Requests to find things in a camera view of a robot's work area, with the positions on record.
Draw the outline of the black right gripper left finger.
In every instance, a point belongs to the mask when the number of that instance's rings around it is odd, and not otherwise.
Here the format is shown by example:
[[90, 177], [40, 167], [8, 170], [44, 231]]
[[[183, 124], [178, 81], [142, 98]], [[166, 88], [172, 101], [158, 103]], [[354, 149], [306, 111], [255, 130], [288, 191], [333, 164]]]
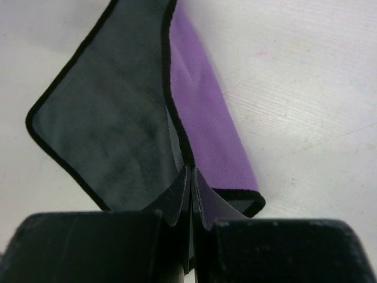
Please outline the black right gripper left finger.
[[27, 217], [1, 259], [2, 282], [183, 282], [190, 169], [139, 211]]

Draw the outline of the dark grey purple cloth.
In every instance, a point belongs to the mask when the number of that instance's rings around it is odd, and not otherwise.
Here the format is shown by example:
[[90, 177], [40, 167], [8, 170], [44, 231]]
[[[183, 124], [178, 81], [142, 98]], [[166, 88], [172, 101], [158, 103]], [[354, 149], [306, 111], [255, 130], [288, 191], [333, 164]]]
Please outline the dark grey purple cloth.
[[26, 124], [103, 210], [175, 221], [191, 173], [218, 217], [265, 205], [181, 1], [111, 1]]

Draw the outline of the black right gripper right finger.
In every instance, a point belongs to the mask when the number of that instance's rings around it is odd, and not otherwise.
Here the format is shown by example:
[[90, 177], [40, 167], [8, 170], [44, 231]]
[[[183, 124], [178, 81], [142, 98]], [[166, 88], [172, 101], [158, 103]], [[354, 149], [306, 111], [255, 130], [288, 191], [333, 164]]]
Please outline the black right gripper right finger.
[[197, 282], [375, 282], [362, 244], [334, 219], [250, 219], [191, 174]]

